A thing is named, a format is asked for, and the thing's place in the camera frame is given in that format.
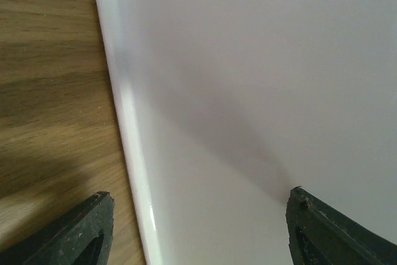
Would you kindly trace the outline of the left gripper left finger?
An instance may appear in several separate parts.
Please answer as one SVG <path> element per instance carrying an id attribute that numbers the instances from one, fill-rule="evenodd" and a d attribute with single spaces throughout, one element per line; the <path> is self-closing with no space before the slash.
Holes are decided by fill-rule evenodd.
<path id="1" fill-rule="evenodd" d="M 1 253 L 1 264 L 107 264 L 114 200 L 100 191 Z"/>

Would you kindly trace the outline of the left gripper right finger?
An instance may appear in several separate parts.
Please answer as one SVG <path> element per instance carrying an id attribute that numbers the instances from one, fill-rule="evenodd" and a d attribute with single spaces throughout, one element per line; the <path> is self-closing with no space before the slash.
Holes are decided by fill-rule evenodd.
<path id="1" fill-rule="evenodd" d="M 286 208 L 293 264 L 396 264 L 396 245 L 301 187 Z"/>

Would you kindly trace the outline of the white plastic tub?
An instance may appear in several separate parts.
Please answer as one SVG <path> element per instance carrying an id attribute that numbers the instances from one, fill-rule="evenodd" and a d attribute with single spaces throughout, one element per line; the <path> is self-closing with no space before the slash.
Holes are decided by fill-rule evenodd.
<path id="1" fill-rule="evenodd" d="M 301 186 L 396 241 L 396 0 L 96 0 L 148 264 L 290 264 Z"/>

